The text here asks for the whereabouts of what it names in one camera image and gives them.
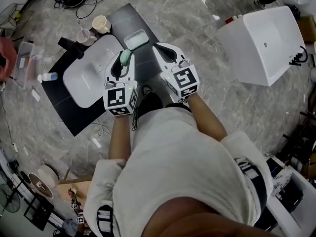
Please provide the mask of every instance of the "mug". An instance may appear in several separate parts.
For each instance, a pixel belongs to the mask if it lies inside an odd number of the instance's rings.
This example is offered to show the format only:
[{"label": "mug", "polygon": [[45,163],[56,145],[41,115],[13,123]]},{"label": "mug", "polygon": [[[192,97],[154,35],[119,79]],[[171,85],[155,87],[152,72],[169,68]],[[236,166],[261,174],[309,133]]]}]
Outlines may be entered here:
[{"label": "mug", "polygon": [[82,29],[77,33],[77,41],[86,46],[92,45],[98,38],[94,35],[93,32],[89,31],[88,29]]},{"label": "mug", "polygon": [[111,23],[105,16],[100,15],[93,19],[92,27],[96,29],[99,33],[105,34],[110,32]]}]

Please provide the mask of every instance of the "white t-shirt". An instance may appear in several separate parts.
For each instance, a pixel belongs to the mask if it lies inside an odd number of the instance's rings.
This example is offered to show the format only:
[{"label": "white t-shirt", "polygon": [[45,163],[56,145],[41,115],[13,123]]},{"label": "white t-shirt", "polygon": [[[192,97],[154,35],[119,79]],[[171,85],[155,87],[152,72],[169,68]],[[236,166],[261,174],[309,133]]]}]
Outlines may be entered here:
[{"label": "white t-shirt", "polygon": [[231,220],[254,225],[260,211],[235,158],[246,157],[262,173],[267,196],[272,178],[262,154],[243,132],[221,142],[200,133],[190,112],[165,108],[139,119],[132,154],[97,163],[84,216],[97,236],[97,210],[113,200],[122,237],[140,237],[151,216],[176,197],[204,202]]}]

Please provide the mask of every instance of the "red object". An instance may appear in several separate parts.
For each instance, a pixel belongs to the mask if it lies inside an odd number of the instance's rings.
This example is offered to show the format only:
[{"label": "red object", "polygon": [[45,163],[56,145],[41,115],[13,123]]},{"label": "red object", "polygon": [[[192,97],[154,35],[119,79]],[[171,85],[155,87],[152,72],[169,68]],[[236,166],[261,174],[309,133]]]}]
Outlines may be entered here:
[{"label": "red object", "polygon": [[0,54],[5,59],[5,66],[0,66],[0,81],[3,81],[11,75],[17,57],[11,39],[0,37]]},{"label": "red object", "polygon": [[233,22],[233,21],[234,21],[233,17],[230,17],[229,19],[226,19],[226,20],[225,20],[225,23],[226,23],[226,24],[229,24],[229,23],[231,23],[231,22]]}]

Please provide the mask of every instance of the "wrist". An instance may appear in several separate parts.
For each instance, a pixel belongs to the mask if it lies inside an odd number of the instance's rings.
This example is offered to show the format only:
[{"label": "wrist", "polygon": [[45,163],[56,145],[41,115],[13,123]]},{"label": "wrist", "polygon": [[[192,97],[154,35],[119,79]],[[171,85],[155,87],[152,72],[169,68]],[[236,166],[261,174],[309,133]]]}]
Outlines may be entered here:
[{"label": "wrist", "polygon": [[198,97],[198,94],[193,93],[188,97],[187,102],[189,103],[189,102],[193,101],[194,99],[196,99],[197,97]]},{"label": "wrist", "polygon": [[128,115],[122,115],[115,117],[115,121],[119,123],[129,122]]}]

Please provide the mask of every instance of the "clear plastic container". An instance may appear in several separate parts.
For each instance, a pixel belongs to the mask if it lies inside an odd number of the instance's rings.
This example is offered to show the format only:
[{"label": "clear plastic container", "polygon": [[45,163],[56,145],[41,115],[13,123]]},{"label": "clear plastic container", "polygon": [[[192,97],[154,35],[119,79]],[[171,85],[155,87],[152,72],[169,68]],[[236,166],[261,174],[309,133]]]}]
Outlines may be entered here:
[{"label": "clear plastic container", "polygon": [[13,71],[13,82],[21,89],[29,88],[37,80],[37,66],[40,59],[38,48],[28,42],[21,42]]},{"label": "clear plastic container", "polygon": [[140,29],[131,35],[127,36],[124,39],[124,42],[129,50],[134,50],[139,46],[146,44],[149,41],[149,38],[145,32],[145,30]]}]

